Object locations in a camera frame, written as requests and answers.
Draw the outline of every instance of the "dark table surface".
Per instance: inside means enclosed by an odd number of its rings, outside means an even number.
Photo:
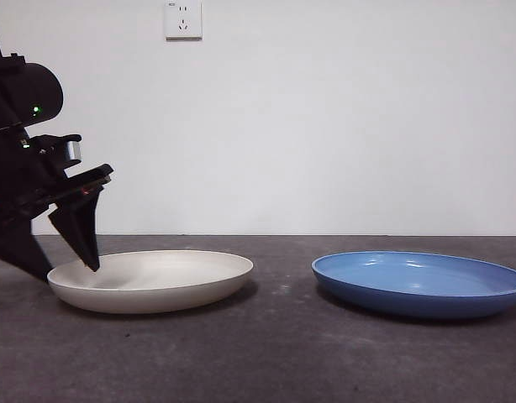
[[[39,238],[53,264],[75,259]],[[516,269],[516,237],[101,236],[110,254],[203,249],[255,268],[231,297],[115,316],[59,301],[0,262],[0,402],[516,402],[516,307],[425,322],[364,311],[317,287],[313,259],[410,250]]]

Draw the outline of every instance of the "electrical outlet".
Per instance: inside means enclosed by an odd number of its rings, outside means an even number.
[[[168,0],[165,5],[166,40],[202,39],[201,0]]]

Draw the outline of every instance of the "white plate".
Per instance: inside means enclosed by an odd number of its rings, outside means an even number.
[[[215,302],[249,279],[252,262],[234,254],[156,250],[100,257],[93,272],[80,261],[54,268],[50,287],[63,301],[89,311],[156,313]]]

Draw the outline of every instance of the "ceramic plate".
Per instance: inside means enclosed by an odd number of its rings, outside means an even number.
[[[156,313],[215,302],[249,279],[252,262],[233,254],[156,250],[100,257],[93,272],[78,260],[54,268],[50,287],[63,301],[89,311]]]
[[[516,270],[481,260],[410,252],[332,254],[312,264],[339,298],[410,317],[485,317],[516,303]]]

